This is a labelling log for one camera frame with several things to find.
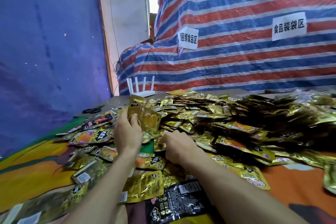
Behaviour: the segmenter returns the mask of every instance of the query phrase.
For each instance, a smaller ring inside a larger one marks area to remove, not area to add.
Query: red white and blue tarp
[[[272,41],[273,18],[297,12],[307,33]],[[156,41],[121,55],[120,94],[126,78],[153,75],[159,92],[334,88],[335,16],[336,0],[159,0]],[[197,50],[178,48],[183,27],[199,30]]]

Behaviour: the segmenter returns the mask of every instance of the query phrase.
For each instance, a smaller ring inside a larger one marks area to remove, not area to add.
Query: sign with chinese characters
[[[272,41],[307,33],[306,12],[273,18]]]
[[[196,50],[198,45],[198,29],[184,27],[178,33],[179,48]]]

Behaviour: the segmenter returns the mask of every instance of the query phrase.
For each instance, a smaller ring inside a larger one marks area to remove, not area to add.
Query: white wall
[[[148,39],[145,0],[111,0],[111,6],[119,54]]]
[[[148,39],[145,0],[100,0],[105,28],[111,80],[115,96],[119,95],[113,65],[126,48]]]

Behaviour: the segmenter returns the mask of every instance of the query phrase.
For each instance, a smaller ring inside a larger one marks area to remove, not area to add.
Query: white antenna
[[[135,89],[136,92],[133,92],[133,84],[132,84],[132,79],[131,78],[126,78],[127,80],[127,85],[128,85],[128,89],[130,94],[134,94],[140,97],[149,97],[151,95],[155,94],[154,89],[154,76],[152,77],[152,86],[150,88],[150,90],[145,90],[146,88],[146,77],[143,78],[143,84],[142,84],[142,91],[139,91],[139,85],[138,85],[138,78],[135,77]]]

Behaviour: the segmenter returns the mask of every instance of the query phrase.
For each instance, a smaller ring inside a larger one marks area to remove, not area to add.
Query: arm
[[[162,142],[167,146],[166,158],[199,180],[226,223],[307,224],[269,194],[217,164],[185,133],[166,133]]]
[[[130,124],[127,120],[127,111],[122,112],[114,130],[114,138],[118,158],[63,224],[115,222],[116,206],[142,144],[137,116],[132,117]]]

